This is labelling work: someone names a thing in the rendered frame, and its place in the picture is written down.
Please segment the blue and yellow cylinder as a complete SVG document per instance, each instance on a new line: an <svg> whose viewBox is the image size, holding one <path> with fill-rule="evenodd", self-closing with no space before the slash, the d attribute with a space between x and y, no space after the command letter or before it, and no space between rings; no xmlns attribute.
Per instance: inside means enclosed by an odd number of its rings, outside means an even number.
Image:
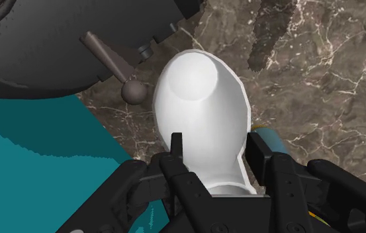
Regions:
<svg viewBox="0 0 366 233"><path fill-rule="evenodd" d="M321 228L330 227L309 211L299 174L302 166L273 129L257 127L249 132L245 157L258 184L271 197L276 233L320 233Z"/></svg>

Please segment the dark grey appliance with lever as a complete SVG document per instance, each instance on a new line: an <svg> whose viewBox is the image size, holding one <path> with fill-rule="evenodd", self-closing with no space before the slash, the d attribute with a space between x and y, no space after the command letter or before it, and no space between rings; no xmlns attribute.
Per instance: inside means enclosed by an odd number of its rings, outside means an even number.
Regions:
<svg viewBox="0 0 366 233"><path fill-rule="evenodd" d="M115 77L122 98L140 104L146 87L134 70L203 3L0 0L0 99L64 97Z"/></svg>

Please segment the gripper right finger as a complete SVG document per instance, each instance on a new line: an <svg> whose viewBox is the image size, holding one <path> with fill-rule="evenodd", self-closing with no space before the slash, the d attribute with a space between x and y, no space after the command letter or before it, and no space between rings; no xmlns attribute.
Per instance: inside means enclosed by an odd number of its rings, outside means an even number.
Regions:
<svg viewBox="0 0 366 233"><path fill-rule="evenodd" d="M247 135L246 161L271 197L276 233L366 233L366 182L323 159L297 163Z"/></svg>

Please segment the teal flat box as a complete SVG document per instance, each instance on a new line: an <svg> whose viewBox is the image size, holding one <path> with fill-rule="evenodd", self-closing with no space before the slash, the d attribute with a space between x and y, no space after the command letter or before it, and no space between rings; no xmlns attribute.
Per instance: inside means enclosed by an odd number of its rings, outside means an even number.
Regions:
<svg viewBox="0 0 366 233"><path fill-rule="evenodd" d="M0 99L0 233L56 233L128 158L74 95Z"/></svg>

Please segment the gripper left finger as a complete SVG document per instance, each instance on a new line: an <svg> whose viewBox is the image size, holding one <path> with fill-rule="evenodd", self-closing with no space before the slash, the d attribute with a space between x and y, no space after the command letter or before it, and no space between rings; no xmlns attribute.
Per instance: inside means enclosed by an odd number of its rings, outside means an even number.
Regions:
<svg viewBox="0 0 366 233"><path fill-rule="evenodd" d="M170 152L150 163L126 160L59 227L56 233L130 233L153 201L161 201L169 222L161 233L213 233L213 198L182 160L180 133L171 135Z"/></svg>

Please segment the white vase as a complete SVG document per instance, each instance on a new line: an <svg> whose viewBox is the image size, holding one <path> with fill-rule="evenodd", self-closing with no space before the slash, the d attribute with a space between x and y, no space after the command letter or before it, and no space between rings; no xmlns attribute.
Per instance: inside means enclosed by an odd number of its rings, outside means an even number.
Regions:
<svg viewBox="0 0 366 233"><path fill-rule="evenodd" d="M234 71L215 55L190 49L164 67L152 109L166 150L182 134L183 163L212 195L254 195L242 156L251 128L246 91Z"/></svg>

